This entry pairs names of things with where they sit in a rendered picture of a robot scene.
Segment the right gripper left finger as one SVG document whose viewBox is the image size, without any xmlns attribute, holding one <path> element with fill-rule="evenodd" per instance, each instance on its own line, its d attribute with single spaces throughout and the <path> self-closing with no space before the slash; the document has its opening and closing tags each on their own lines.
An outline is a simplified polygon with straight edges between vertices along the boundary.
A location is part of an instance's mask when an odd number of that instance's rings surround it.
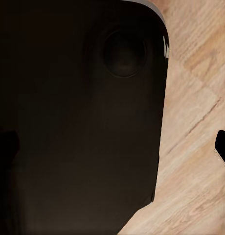
<svg viewBox="0 0 225 235">
<path fill-rule="evenodd" d="M 0 181 L 20 149 L 16 130 L 0 134 Z"/>
</svg>

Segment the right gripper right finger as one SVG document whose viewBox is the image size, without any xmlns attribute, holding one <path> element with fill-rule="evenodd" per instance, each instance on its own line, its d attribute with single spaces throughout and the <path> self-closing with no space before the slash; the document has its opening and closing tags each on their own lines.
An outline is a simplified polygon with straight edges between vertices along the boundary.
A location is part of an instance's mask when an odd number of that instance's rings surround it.
<svg viewBox="0 0 225 235">
<path fill-rule="evenodd" d="M 215 141 L 215 148 L 225 161 L 225 131 L 220 130 L 217 134 L 216 141 Z"/>
</svg>

